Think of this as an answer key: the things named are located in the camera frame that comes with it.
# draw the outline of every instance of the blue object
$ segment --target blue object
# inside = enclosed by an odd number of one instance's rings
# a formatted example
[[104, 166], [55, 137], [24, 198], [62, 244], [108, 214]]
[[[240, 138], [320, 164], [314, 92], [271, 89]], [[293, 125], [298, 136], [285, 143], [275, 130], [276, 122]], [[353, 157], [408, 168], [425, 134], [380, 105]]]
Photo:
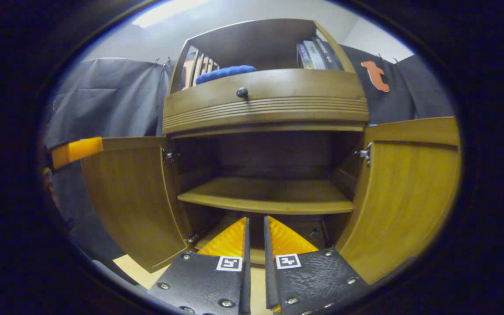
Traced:
[[210, 73], [204, 73], [196, 78], [196, 84], [201, 84], [218, 78], [234, 76], [235, 74], [245, 74], [246, 72], [256, 71], [253, 66], [229, 66], [227, 68], [221, 68], [219, 70], [211, 71]]

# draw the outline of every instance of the bolt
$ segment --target bolt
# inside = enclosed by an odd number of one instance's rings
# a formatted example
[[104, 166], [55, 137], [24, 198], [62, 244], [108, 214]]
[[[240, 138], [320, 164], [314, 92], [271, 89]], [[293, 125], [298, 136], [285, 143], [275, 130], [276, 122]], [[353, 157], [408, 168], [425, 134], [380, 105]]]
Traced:
[[195, 313], [195, 311], [193, 309], [190, 309], [190, 307], [181, 306], [180, 308], [186, 312]]
[[231, 300], [220, 300], [219, 305], [222, 307], [234, 307], [235, 304]]
[[298, 297], [292, 297], [290, 299], [287, 299], [287, 303], [288, 304], [296, 304], [298, 302], [300, 302], [301, 300], [298, 298]]

